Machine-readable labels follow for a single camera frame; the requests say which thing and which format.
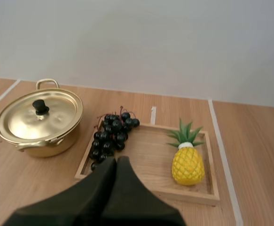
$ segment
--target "tray rim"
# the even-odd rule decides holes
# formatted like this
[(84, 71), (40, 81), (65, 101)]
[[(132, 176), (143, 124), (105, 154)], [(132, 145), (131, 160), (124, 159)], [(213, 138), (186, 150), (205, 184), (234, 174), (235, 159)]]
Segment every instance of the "tray rim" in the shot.
[[(161, 125), (154, 125), (149, 123), (140, 123), (141, 127), (153, 127), (156, 129), (172, 129), (172, 130), (178, 130), (178, 128), (174, 127), (168, 127), (168, 126), (161, 126)], [(92, 137), (94, 136), (94, 133), (97, 132), (97, 128), (94, 129), (94, 132), (90, 138), (90, 141), (92, 140)], [(211, 179), (211, 194), (204, 194), (204, 193), (198, 193), (198, 192), (191, 192), (191, 191), (183, 191), (183, 190), (176, 190), (172, 188), (159, 188), (159, 187), (152, 187), (150, 190), (152, 193), (156, 195), (162, 195), (166, 196), (168, 198), (173, 198), (176, 200), (182, 200), (182, 201), (188, 201), (188, 202), (195, 202), (199, 204), (207, 204), (211, 206), (216, 206), (216, 204), (219, 203), (219, 191), (217, 186), (217, 179), (215, 174), (215, 168), (213, 163), (213, 156), (212, 156), (212, 150), (211, 150), (211, 144), (210, 144), (210, 138), (207, 131), (200, 131), (199, 134), (201, 134), (204, 139), (206, 140), (206, 146), (207, 146), (207, 153), (208, 153), (208, 162), (210, 167), (210, 179)], [(75, 174), (74, 180), (75, 182), (79, 182), (80, 180), (87, 177), (87, 175), (83, 174), (83, 169), (86, 163), (86, 160), (89, 155), (89, 151), (92, 146), (92, 142), (88, 143), (88, 146), (85, 150), (85, 153), (80, 161), (79, 167), (77, 169), (77, 172)]]

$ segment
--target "gold pot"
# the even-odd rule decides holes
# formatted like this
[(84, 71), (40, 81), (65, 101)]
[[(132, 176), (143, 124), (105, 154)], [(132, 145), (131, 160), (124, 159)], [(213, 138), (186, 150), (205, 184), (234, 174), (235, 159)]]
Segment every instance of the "gold pot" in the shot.
[[(56, 88), (40, 89), (45, 82)], [(79, 135), (80, 98), (53, 79), (39, 80), (37, 90), (6, 106), (0, 113), (0, 136), (21, 152), (49, 157), (66, 151)]]

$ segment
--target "toy pineapple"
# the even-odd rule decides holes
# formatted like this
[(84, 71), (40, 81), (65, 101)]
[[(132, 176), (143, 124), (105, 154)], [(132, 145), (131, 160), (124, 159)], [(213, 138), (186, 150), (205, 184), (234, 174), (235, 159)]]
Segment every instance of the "toy pineapple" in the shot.
[(172, 176), (181, 185), (195, 185), (204, 178), (203, 159), (194, 148), (204, 143), (194, 141), (202, 127), (190, 132), (191, 124), (192, 122), (185, 126), (180, 119), (180, 130), (169, 130), (169, 136), (179, 142), (169, 144), (179, 148), (172, 162)]

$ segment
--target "lid knob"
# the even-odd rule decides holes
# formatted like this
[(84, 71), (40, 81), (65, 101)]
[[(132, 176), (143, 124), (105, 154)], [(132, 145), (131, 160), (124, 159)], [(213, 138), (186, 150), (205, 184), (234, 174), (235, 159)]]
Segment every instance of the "lid knob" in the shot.
[(37, 115), (44, 115), (49, 112), (49, 107), (45, 105), (45, 102), (42, 99), (34, 101), (32, 106), (35, 108), (35, 113)]

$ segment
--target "grape bunch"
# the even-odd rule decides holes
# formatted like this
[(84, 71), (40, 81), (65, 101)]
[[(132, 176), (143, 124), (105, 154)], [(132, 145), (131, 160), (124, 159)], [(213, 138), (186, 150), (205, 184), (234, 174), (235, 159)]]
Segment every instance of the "grape bunch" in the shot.
[[(94, 133), (94, 141), (90, 151), (90, 158), (94, 160), (91, 170), (103, 162), (107, 157), (114, 156), (115, 150), (122, 151), (125, 148), (125, 141), (128, 139), (128, 133), (134, 127), (140, 125), (140, 121), (135, 117), (132, 119), (130, 113), (123, 107), (120, 107), (120, 114), (104, 114), (99, 116), (97, 132)], [(104, 131), (99, 131), (99, 123), (104, 117), (102, 126)]]

